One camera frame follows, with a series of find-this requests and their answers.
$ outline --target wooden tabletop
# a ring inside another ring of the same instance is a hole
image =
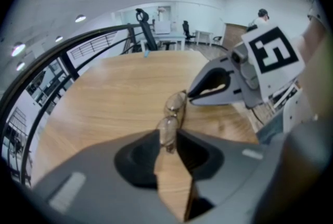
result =
[[[153,130],[164,103],[188,89],[208,61],[200,52],[159,51],[101,59],[59,101],[41,134],[32,184],[85,147]],[[258,143],[239,105],[187,104],[183,128],[234,141]],[[155,173],[161,199],[183,220],[191,177],[177,153],[161,150]]]

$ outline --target black handrail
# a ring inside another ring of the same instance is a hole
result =
[[[36,60],[34,60],[27,68],[24,70],[24,73],[18,75],[11,85],[5,91],[2,99],[0,100],[0,145],[2,146],[4,140],[4,127],[6,120],[10,114],[12,107],[15,102],[28,86],[28,84],[53,60],[60,57],[63,53],[66,53],[68,50],[85,43],[86,41],[92,40],[98,36],[102,36],[114,31],[120,31],[129,28],[140,27],[138,24],[127,24],[120,26],[113,26],[103,29],[98,29],[90,31],[76,37],[70,38],[56,47],[51,48]]]
[[[126,37],[106,48],[104,48],[102,51],[98,52],[97,54],[95,54],[94,56],[92,56],[91,58],[89,58],[88,60],[86,60],[85,62],[83,62],[82,64],[80,64],[77,68],[75,68],[75,71],[78,72],[80,69],[82,69],[85,65],[87,65],[90,61],[92,61],[94,58],[96,58],[97,56],[101,55],[102,53],[104,53],[105,51],[111,49],[112,47],[118,45],[121,42],[124,42],[128,39],[132,39],[134,37],[136,37],[137,35],[140,35],[141,33],[135,34],[133,36],[129,36]],[[61,83],[53,90],[52,94],[48,97],[48,99],[46,100],[46,102],[44,103],[44,105],[42,106],[41,110],[39,111],[37,117],[35,118],[30,132],[28,134],[27,140],[25,142],[24,148],[23,148],[23,152],[22,152],[22,162],[21,162],[21,169],[20,169],[20,182],[22,184],[25,183],[25,177],[26,177],[26,165],[27,165],[27,160],[28,160],[28,155],[29,155],[29,149],[30,149],[30,145],[32,142],[32,139],[34,137],[34,134],[36,132],[36,129],[44,115],[44,113],[46,112],[47,108],[49,107],[49,105],[51,104],[51,102],[53,101],[53,99],[56,97],[57,93],[60,91],[61,88],[63,88],[63,86],[72,78],[72,75],[68,75],[66,76],[66,78],[63,79],[63,81],[61,81]]]
[[[123,51],[120,55],[125,54],[126,52],[128,52],[129,50],[131,50],[132,48],[134,48],[134,47],[136,47],[136,46],[138,46],[138,44],[134,44],[134,45],[132,45],[131,47],[129,47],[129,48],[127,48],[125,51]]]
[[[53,90],[52,94],[48,97],[46,100],[45,104],[41,108],[41,110],[38,112],[37,117],[33,121],[33,124],[31,126],[30,132],[28,134],[27,140],[25,142],[23,152],[22,152],[22,162],[21,162],[21,169],[20,169],[20,182],[25,183],[25,167],[27,165],[27,160],[28,160],[28,154],[29,154],[29,149],[30,145],[33,139],[33,136],[35,135],[36,129],[46,111],[46,109],[49,107],[51,102],[54,100],[56,97],[57,93],[60,91],[60,89],[70,80],[71,76],[68,75],[65,77],[60,84]]]

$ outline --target ceiling light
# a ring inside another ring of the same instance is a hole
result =
[[[25,66],[25,63],[24,63],[24,62],[20,62],[20,63],[17,64],[16,70],[19,71],[19,70],[21,70],[24,66]]]
[[[18,42],[14,45],[14,49],[11,52],[11,56],[17,56],[19,53],[21,53],[23,51],[23,49],[25,48],[25,44]]]
[[[56,43],[59,42],[59,41],[61,41],[62,39],[63,39],[62,36],[58,36],[58,37],[56,37]]]
[[[77,23],[77,22],[80,22],[80,21],[83,21],[83,20],[85,20],[85,16],[84,15],[78,15],[75,19],[75,22]]]

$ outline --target eyeglasses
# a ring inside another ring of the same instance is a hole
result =
[[[156,129],[160,130],[160,146],[173,153],[176,146],[176,132],[181,128],[185,118],[186,91],[175,93],[169,97],[164,106],[163,118]]]

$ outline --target office chair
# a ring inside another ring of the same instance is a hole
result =
[[[189,26],[188,26],[188,22],[186,20],[184,20],[184,23],[183,23],[183,30],[184,30],[184,34],[186,35],[187,43],[189,43],[192,38],[195,38],[195,36],[189,34]]]
[[[171,44],[177,44],[176,42],[163,42],[162,45],[165,45],[165,50],[168,51],[170,49]]]
[[[148,24],[149,16],[146,12],[144,12],[142,9],[137,8],[136,9],[136,19],[139,22],[142,31],[145,35],[145,38],[147,40],[147,47],[150,51],[157,51],[158,47],[155,42],[154,37],[152,36],[150,25]]]
[[[213,38],[214,43],[221,45],[222,36],[216,36]]]

